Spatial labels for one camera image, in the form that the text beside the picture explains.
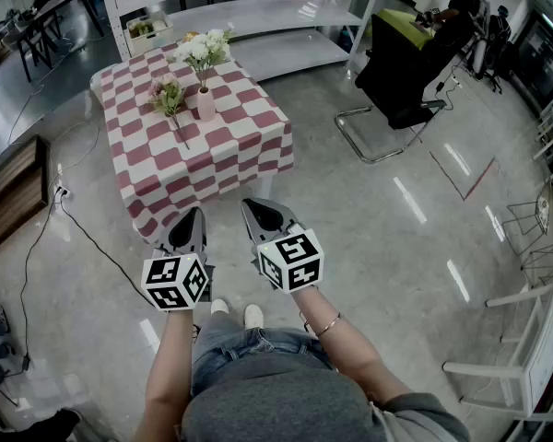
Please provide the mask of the person's right white shoe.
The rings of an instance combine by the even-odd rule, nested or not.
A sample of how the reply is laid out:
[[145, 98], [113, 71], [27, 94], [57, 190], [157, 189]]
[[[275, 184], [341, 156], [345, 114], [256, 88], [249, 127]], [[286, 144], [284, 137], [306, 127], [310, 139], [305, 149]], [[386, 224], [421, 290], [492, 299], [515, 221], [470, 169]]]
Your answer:
[[243, 315], [243, 324], [246, 330], [262, 329], [264, 327], [264, 313], [256, 304], [246, 306]]

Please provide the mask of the white metal shelf rack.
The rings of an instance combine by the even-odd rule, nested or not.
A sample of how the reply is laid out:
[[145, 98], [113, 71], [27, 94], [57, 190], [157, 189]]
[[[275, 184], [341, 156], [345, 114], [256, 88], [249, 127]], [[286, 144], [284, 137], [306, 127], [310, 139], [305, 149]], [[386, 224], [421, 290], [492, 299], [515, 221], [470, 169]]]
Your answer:
[[[122, 60], [132, 56], [122, 17], [182, 0], [104, 0]], [[351, 69], [376, 0], [233, 0], [168, 14], [178, 42], [189, 31], [229, 29], [232, 55], [257, 81], [326, 64]]]

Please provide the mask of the dark display screen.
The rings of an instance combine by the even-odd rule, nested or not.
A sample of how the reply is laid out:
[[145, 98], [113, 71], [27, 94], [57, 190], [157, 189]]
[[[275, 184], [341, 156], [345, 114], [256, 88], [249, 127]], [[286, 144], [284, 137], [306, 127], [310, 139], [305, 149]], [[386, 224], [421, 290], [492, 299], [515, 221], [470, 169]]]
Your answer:
[[553, 23], [533, 10], [513, 42], [512, 71], [539, 113], [553, 100]]

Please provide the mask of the person's right forearm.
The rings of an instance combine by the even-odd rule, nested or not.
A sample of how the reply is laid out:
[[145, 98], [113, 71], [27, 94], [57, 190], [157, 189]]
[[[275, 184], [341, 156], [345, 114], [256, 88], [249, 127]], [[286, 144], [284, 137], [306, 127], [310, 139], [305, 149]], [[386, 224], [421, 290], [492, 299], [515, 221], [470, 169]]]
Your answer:
[[332, 364], [353, 379], [370, 401], [384, 405], [411, 392], [386, 366], [371, 341], [318, 288], [308, 286], [292, 297]]

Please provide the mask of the white frame table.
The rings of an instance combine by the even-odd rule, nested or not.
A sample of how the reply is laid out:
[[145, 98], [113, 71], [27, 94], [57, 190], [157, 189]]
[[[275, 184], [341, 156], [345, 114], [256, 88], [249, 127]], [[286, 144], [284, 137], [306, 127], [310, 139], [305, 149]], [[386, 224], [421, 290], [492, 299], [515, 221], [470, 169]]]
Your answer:
[[553, 283], [529, 291], [486, 301], [488, 308], [529, 301], [531, 314], [523, 332], [502, 337], [502, 343], [516, 345], [504, 366], [483, 366], [445, 362], [444, 372], [477, 378], [492, 378], [500, 383], [502, 402], [463, 397], [460, 403], [507, 413], [518, 419], [533, 416], [553, 374]]

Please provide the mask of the long black table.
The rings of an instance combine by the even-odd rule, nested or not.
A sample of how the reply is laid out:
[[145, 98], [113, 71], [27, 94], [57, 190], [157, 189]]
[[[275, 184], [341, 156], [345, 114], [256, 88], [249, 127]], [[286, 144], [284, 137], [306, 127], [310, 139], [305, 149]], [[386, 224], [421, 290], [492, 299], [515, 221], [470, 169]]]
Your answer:
[[105, 34], [100, 25], [95, 6], [92, 0], [49, 0], [29, 20], [23, 20], [22, 26], [16, 24], [16, 31], [9, 34], [14, 39], [14, 44], [21, 58], [25, 77], [31, 82], [27, 53], [31, 54], [33, 63], [42, 61], [50, 70], [53, 69], [51, 53], [58, 52], [58, 46], [48, 35], [49, 32], [56, 39], [62, 39], [58, 12], [73, 1], [78, 1], [85, 9], [92, 25], [101, 37]]

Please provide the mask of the pink vase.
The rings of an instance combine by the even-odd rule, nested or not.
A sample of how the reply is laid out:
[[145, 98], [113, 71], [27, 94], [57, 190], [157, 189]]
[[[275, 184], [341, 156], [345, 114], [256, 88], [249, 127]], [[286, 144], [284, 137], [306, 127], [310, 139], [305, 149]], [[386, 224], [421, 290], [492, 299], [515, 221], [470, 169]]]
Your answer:
[[211, 90], [208, 87], [200, 87], [197, 92], [196, 100], [200, 121], [212, 121], [216, 115], [216, 107]]

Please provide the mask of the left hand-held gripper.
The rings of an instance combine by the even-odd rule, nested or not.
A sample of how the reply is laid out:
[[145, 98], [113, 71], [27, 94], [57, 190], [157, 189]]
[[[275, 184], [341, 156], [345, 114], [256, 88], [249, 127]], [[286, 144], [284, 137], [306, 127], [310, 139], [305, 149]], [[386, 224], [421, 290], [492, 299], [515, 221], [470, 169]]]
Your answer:
[[142, 269], [141, 290], [157, 310], [193, 310], [199, 302], [212, 301], [213, 267], [206, 263], [205, 246], [206, 219], [200, 207], [169, 222]]

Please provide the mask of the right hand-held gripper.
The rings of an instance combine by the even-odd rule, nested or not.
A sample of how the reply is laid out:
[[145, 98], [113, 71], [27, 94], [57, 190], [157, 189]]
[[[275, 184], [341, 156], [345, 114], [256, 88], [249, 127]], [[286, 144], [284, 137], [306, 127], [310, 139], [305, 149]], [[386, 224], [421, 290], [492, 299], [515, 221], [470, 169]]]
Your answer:
[[244, 198], [241, 209], [253, 241], [253, 265], [275, 290], [292, 294], [323, 280], [324, 250], [288, 207]]

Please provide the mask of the pink flower bouquet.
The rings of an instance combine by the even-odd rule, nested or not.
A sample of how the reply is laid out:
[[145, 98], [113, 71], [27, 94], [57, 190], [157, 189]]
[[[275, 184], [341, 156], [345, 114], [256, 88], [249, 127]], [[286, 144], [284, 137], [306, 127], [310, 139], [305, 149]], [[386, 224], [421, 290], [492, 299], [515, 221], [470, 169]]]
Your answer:
[[170, 120], [171, 130], [179, 136], [186, 148], [189, 148], [177, 118], [183, 103], [183, 92], [178, 78], [173, 73], [167, 73], [152, 80], [148, 91], [148, 103], [155, 111]]

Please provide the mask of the white storage basket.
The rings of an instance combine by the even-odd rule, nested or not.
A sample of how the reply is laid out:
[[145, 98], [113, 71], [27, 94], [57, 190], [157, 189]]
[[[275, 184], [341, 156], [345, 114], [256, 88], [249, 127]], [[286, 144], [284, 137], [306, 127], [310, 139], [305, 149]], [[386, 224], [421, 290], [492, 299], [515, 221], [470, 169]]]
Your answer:
[[132, 57], [176, 41], [173, 24], [163, 11], [130, 20], [124, 35]]

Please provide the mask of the person's blue jeans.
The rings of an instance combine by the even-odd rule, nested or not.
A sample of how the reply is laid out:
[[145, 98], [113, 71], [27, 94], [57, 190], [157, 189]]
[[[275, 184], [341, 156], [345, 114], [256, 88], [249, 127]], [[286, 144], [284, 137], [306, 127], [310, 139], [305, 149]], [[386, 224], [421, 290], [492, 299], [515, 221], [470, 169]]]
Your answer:
[[228, 313], [212, 314], [193, 344], [191, 394], [195, 397], [217, 381], [226, 366], [254, 355], [295, 356], [311, 367], [333, 370], [319, 341], [295, 328], [244, 328]]

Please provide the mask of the brown wooden pallet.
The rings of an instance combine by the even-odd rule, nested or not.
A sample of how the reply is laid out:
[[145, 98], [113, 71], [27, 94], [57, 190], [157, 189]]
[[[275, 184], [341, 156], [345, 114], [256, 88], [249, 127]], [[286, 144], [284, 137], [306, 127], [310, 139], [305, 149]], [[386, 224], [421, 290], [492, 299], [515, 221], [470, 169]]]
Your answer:
[[48, 205], [47, 144], [32, 137], [0, 166], [0, 245]]

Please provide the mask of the black cantilever office chair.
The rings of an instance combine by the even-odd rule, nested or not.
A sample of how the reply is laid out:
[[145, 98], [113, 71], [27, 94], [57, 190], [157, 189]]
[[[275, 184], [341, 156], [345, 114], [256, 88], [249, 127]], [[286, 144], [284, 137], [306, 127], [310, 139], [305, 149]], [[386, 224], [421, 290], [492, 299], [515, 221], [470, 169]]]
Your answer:
[[[442, 99], [423, 99], [428, 84], [429, 61], [410, 39], [383, 18], [373, 15], [372, 44], [366, 51], [368, 62], [360, 71], [355, 86], [370, 99], [371, 105], [346, 110], [335, 116], [335, 125], [355, 154], [365, 164], [379, 163], [404, 153], [428, 128], [435, 116], [445, 109]], [[378, 109], [388, 126], [401, 131], [420, 126], [421, 129], [402, 147], [377, 157], [367, 157], [351, 138], [344, 119]]]

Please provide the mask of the white flower bouquet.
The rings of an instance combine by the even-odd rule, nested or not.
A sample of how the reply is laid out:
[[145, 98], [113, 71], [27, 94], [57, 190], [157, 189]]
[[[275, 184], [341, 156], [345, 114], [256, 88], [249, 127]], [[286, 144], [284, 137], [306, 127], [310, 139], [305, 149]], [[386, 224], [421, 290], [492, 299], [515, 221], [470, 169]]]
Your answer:
[[207, 33], [196, 34], [177, 47], [173, 53], [173, 59], [190, 66], [201, 88], [206, 88], [210, 71], [230, 60], [231, 36], [229, 29], [211, 29]]

